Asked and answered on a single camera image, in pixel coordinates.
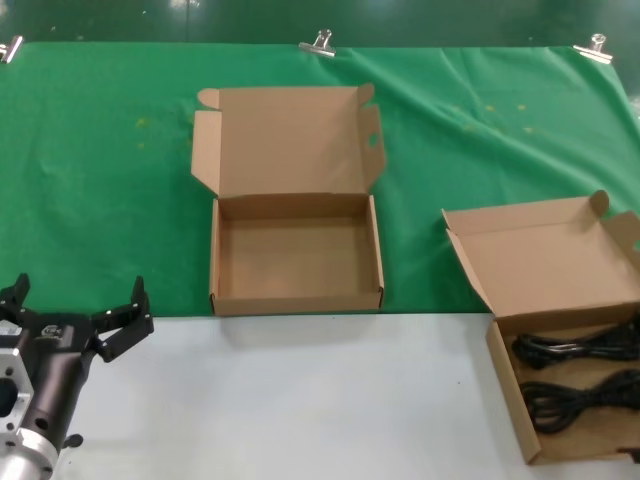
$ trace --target empty cardboard box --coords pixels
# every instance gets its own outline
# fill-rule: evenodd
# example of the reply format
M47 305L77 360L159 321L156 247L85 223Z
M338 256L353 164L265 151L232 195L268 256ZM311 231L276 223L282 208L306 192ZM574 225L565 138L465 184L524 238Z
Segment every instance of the empty cardboard box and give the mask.
M380 113L361 87L206 89L192 173L213 203L217 315L374 310Z
M519 333L582 336L631 319L640 306L640 220L605 214L604 191L591 197L443 212L473 288L496 318L487 343L527 463L604 458L640 448L640 412L592 408L566 430L538 434L519 384L591 388L640 361L574 359L533 370L512 354Z

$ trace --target green backdrop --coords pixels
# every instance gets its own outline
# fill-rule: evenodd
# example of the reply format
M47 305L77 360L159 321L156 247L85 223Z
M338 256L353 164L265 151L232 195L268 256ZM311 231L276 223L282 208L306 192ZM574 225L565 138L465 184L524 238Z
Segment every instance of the green backdrop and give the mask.
M387 312L484 311L440 208L609 191L640 210L640 130L615 71L570 48L27 44L0 66L0 285L99 310L145 278L156 315L208 314L212 194L190 175L205 87L373 82Z

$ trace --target black cable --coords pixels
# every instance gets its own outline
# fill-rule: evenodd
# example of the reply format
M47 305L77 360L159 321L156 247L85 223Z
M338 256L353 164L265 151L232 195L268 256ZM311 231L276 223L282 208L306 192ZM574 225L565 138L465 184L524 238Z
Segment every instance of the black cable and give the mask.
M520 391L536 431L557 433L571 425L587 408L640 410L640 370L622 370L586 390L546 382L525 382L520 384Z
M511 345L520 361L536 370L580 357L631 361L640 359L640 314L629 322L572 339L518 335Z

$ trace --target cardboard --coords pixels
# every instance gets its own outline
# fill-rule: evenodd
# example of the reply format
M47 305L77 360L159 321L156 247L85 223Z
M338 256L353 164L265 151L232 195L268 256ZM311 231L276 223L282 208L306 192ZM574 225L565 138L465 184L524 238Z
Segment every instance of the cardboard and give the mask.
M192 174L217 194L218 315L380 307L370 187L385 167L373 86L206 89Z
M543 370L519 362L519 333L569 338L628 321L640 307L640 220L606 218L604 191L591 197L443 212L469 282L495 313L487 344L527 463L609 458L640 448L640 413L592 409L565 431L535 432L519 384L592 387L638 362L568 361Z

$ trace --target binder clip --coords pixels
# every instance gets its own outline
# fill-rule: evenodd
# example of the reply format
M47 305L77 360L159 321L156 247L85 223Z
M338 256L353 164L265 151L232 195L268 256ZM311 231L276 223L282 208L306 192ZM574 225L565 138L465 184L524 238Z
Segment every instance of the binder clip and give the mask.
M21 35L16 35L9 45L0 44L0 63L11 63L20 45L24 43Z
M313 45L301 42L298 46L305 52L316 53L318 55L324 55L325 57L335 57L336 51L329 45L330 38L331 30L320 30Z
M602 46L604 45L604 42L606 40L607 37L605 37L603 34L596 33L591 37L591 45L589 46L589 48L579 47L578 45L574 45L573 48L578 50L578 52L580 52L580 55L595 60L596 62L609 64L611 63L611 60L613 60L613 57L611 55L607 55L606 53L602 53Z

